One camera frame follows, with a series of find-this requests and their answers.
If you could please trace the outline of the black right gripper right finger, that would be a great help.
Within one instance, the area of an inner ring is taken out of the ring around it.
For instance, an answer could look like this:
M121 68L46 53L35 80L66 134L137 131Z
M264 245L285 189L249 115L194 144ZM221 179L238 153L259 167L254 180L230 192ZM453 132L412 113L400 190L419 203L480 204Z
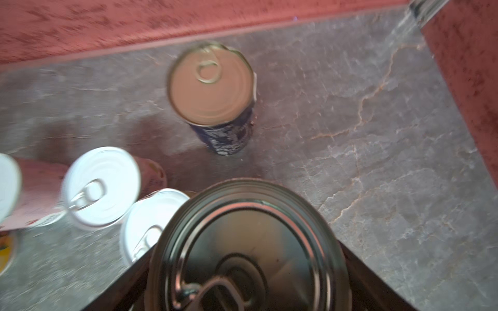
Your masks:
M352 310L417 311L341 241L352 294Z

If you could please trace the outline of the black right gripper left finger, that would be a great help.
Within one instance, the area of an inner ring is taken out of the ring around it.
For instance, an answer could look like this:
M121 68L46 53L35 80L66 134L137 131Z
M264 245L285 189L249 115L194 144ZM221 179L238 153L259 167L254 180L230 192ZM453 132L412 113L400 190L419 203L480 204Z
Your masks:
M154 249L153 246L82 310L153 310L147 301L147 282Z

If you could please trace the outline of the light blue corn can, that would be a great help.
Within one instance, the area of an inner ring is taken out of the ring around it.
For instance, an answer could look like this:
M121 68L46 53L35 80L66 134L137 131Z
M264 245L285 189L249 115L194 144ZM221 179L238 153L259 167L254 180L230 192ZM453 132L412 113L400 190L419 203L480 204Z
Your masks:
M305 199L265 180L218 183L185 202L156 243L147 310L350 310L346 261Z

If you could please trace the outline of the dark navy red can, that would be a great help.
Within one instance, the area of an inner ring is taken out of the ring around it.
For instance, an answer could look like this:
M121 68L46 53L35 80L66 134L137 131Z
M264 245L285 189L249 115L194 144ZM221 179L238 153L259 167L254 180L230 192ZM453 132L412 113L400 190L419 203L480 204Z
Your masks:
M184 51L167 75L173 110L214 153L236 154L252 136L257 75L239 51L205 42Z

